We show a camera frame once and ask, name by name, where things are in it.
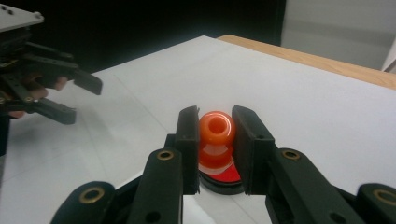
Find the red object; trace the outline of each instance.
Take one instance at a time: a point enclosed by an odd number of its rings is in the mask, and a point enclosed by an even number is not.
[[[208,175],[219,175],[233,165],[235,124],[226,113],[212,111],[201,117],[199,125],[199,169]]]
[[[232,183],[232,182],[237,182],[241,180],[241,176],[239,175],[238,171],[236,170],[235,164],[231,165],[227,170],[225,170],[223,173],[219,175],[208,175],[212,179],[221,181],[221,182],[226,182],[226,183]]]

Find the wooden table edge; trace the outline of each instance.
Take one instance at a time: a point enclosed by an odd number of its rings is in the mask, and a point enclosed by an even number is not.
[[[270,54],[278,58],[309,65],[345,77],[352,77],[377,86],[396,90],[396,75],[391,73],[381,72],[351,63],[342,63],[336,60],[303,53],[293,49],[285,49],[235,35],[223,35],[218,39],[247,49]]]

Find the white surface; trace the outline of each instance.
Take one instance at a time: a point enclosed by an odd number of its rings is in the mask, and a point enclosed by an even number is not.
[[[379,70],[395,35],[394,0],[294,0],[282,47]]]
[[[39,12],[32,13],[0,3],[0,32],[38,24],[43,21],[44,17]]]
[[[12,122],[0,223],[48,223],[76,187],[92,180],[120,186],[190,105],[200,115],[253,109],[279,147],[301,150],[349,192],[367,182],[396,187],[396,91],[204,36],[96,75],[102,96],[72,84],[51,93],[78,109],[75,125],[38,115]],[[270,223],[262,196],[201,187],[186,201],[185,223]]]

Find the gray wall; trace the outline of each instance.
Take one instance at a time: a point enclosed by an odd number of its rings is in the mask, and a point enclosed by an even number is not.
[[[396,0],[289,0],[282,47],[381,69],[396,36]]]

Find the orange cup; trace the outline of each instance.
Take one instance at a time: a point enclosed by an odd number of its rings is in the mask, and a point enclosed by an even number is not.
[[[212,111],[201,117],[199,126],[199,170],[208,175],[221,174],[233,164],[233,119],[224,112]]]

